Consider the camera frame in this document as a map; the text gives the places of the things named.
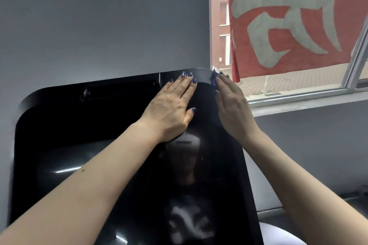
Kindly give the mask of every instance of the white character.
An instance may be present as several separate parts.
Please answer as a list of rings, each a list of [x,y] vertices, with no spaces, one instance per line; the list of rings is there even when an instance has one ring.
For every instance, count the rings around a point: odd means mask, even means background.
[[[232,15],[239,18],[244,13],[260,7],[290,6],[283,19],[272,18],[268,13],[257,16],[248,26],[248,34],[258,58],[259,63],[267,68],[272,68],[281,57],[290,50],[275,52],[269,42],[269,29],[289,29],[293,37],[305,48],[314,53],[328,53],[316,44],[308,35],[302,22],[301,9],[318,10],[322,8],[324,30],[334,47],[341,51],[338,36],[334,24],[335,0],[234,0],[232,3]]]

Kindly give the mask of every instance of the red cloth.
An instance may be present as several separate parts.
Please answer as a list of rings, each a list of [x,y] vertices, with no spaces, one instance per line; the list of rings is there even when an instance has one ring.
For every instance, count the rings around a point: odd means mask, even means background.
[[[233,80],[350,62],[366,1],[229,0]]]

